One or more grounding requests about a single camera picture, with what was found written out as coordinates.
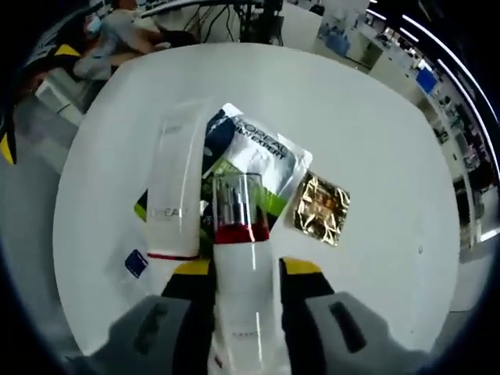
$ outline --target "gold foil sachet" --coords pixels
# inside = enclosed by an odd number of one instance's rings
[[[309,172],[293,205],[293,226],[337,246],[351,198],[349,193]]]

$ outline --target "white round table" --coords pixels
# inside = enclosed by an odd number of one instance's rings
[[[86,354],[130,308],[106,267],[135,241],[134,204],[146,189],[162,116],[200,101],[208,120],[227,102],[313,155],[311,171],[351,193],[339,246],[283,224],[276,257],[320,266],[388,323],[406,348],[430,350],[453,295],[459,219],[452,181],[423,114],[380,82],[338,62],[267,45],[197,45],[121,67],[80,126],[59,184],[55,275]],[[154,293],[175,262],[152,261]]]

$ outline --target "l'oreal tube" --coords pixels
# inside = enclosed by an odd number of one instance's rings
[[[229,373],[273,373],[273,254],[258,174],[215,175],[216,329],[212,350]]]
[[[150,258],[185,260],[198,255],[206,123],[189,110],[166,120],[159,134],[148,189]]]

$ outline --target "face mask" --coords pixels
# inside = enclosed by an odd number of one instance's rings
[[[101,30],[101,19],[99,17],[94,17],[91,22],[87,25],[87,31],[91,34],[95,34]]]

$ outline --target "desk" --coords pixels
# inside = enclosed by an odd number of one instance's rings
[[[422,113],[367,75],[309,53],[269,45],[176,48],[123,65],[80,127],[59,184],[54,265],[59,295],[86,354],[130,308],[105,273],[137,225],[161,119],[175,105],[205,103],[207,120],[226,102],[313,154],[311,171],[351,193],[336,248],[286,228],[276,257],[321,266],[388,323],[396,341],[430,350],[453,295],[459,218],[448,167]],[[159,293],[175,262],[151,262]]]

